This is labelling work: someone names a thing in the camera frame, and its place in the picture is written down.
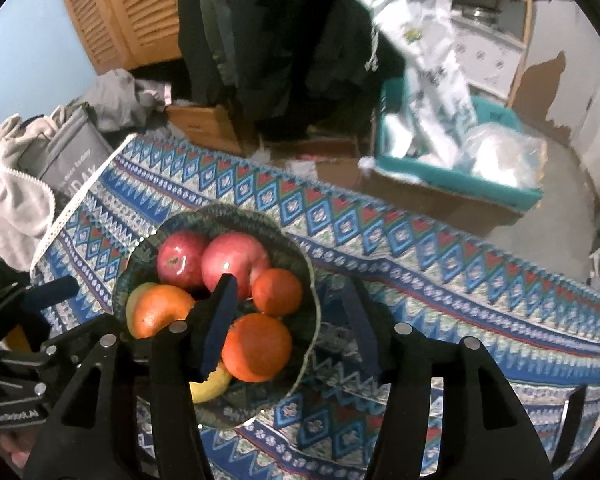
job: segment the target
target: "red apple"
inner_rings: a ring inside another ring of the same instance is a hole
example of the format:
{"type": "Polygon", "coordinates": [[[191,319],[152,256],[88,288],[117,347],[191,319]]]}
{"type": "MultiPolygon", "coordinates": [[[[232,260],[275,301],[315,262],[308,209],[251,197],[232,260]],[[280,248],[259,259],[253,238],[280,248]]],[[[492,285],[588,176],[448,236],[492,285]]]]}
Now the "red apple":
{"type": "Polygon", "coordinates": [[[230,232],[214,238],[206,248],[202,255],[202,280],[212,292],[220,277],[231,273],[238,281],[238,299],[246,300],[253,282],[269,267],[269,255],[256,238],[230,232]]]}
{"type": "Polygon", "coordinates": [[[158,277],[165,285],[190,292],[203,285],[200,263],[209,240],[193,231],[169,236],[158,251],[158,277]]]}

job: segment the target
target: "teal box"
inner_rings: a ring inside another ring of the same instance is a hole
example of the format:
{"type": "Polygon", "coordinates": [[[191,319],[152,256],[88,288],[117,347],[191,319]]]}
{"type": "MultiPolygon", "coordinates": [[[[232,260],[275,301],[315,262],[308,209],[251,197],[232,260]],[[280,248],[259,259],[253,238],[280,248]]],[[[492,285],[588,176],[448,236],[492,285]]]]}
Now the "teal box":
{"type": "MultiPolygon", "coordinates": [[[[457,170],[436,168],[415,158],[395,158],[381,155],[384,143],[384,113],[387,110],[399,110],[402,104],[403,83],[401,78],[389,79],[382,86],[378,136],[376,138],[376,166],[384,171],[416,176],[433,187],[452,193],[458,193],[480,200],[487,200],[516,211],[526,212],[542,198],[541,189],[518,189],[503,186],[489,180],[471,176],[457,170]]],[[[500,123],[522,132],[522,123],[513,110],[497,105],[489,100],[473,96],[478,122],[500,123]]]]}

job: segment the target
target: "light blue wall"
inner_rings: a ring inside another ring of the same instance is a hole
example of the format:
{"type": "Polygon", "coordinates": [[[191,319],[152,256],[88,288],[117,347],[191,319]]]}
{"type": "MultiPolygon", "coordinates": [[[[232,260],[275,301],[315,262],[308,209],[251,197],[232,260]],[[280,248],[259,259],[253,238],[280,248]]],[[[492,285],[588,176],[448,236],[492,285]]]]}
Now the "light blue wall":
{"type": "Polygon", "coordinates": [[[0,8],[0,123],[49,114],[95,77],[63,0],[7,0],[0,8]]]}

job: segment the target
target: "blue patterned fabric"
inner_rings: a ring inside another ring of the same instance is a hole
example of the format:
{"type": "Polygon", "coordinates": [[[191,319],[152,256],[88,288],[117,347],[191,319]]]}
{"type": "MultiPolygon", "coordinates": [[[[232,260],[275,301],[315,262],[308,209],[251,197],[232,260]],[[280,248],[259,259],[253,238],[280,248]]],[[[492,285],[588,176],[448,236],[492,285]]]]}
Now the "blue patterned fabric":
{"type": "MultiPolygon", "coordinates": [[[[133,243],[173,214],[220,201],[281,225],[315,266],[323,324],[301,388],[235,430],[203,430],[218,479],[349,479],[364,476],[388,386],[361,371],[344,325],[346,274],[365,280],[395,319],[425,335],[480,339],[510,379],[547,453],[564,401],[587,400],[572,454],[600,414],[600,296],[430,218],[367,196],[306,182],[188,142],[136,137],[109,164],[36,264],[35,282],[70,274],[80,293],[48,311],[57,330],[111,312],[111,293],[133,243]]],[[[433,381],[423,474],[435,470],[442,383],[433,381]]],[[[153,453],[148,407],[139,443],[153,453]]]]}

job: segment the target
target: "wooden closet door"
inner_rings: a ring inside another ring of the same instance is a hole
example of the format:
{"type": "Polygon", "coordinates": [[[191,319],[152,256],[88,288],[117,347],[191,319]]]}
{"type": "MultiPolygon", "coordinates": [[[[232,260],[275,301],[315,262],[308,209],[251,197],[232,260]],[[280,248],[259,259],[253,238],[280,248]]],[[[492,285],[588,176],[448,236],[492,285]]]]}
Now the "wooden closet door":
{"type": "Polygon", "coordinates": [[[64,5],[98,74],[138,65],[108,0],[64,0],[64,5]]]}
{"type": "Polygon", "coordinates": [[[177,0],[110,0],[131,55],[138,65],[176,59],[177,0]]]}

